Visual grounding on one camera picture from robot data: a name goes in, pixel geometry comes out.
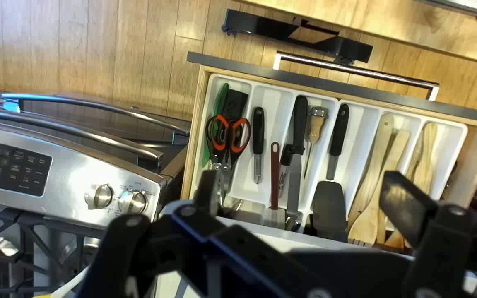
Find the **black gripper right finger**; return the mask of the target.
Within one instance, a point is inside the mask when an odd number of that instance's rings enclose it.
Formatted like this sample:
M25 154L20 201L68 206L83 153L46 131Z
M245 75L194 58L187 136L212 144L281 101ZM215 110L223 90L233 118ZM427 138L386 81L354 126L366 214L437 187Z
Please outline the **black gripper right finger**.
M379 207L414 249L402 295L459 298L464 293L474 217L464 207L439 206L397 171L384 174Z

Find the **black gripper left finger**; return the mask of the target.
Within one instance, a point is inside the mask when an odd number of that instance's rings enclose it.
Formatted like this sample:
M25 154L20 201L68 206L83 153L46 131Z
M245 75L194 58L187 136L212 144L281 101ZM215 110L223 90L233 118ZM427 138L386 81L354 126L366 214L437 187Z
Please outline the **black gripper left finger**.
M114 219L86 272L78 298L142 298L152 280L134 272L134 260L149 230L146 216Z

